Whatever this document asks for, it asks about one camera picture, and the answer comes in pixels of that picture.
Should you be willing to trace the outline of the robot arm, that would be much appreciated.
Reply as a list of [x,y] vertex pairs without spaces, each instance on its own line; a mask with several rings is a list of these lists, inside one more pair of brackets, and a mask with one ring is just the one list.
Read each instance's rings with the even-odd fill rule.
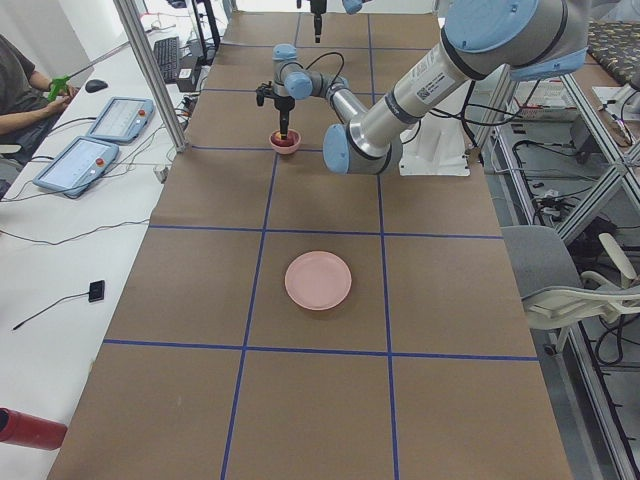
[[337,174],[379,175],[397,165],[402,132],[417,124],[468,80],[506,65],[516,82],[572,73],[584,64],[589,1],[454,1],[439,43],[385,96],[366,108],[338,75],[300,66],[290,44],[273,49],[278,100],[321,97],[339,118],[323,141],[323,159]]

